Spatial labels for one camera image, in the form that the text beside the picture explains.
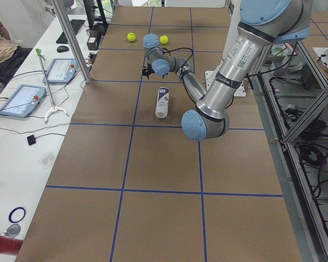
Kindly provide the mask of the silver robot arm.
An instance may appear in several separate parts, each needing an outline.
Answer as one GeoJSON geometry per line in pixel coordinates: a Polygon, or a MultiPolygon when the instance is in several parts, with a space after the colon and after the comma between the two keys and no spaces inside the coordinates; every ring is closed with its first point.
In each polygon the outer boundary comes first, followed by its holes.
{"type": "Polygon", "coordinates": [[[205,89],[190,69],[187,60],[165,55],[159,38],[143,38],[148,66],[143,75],[164,76],[175,73],[195,108],[185,112],[181,127],[194,141],[217,138],[229,128],[227,104],[260,56],[271,44],[299,41],[309,35],[312,1],[241,1],[240,20],[230,50],[216,72],[209,89],[205,89]]]}

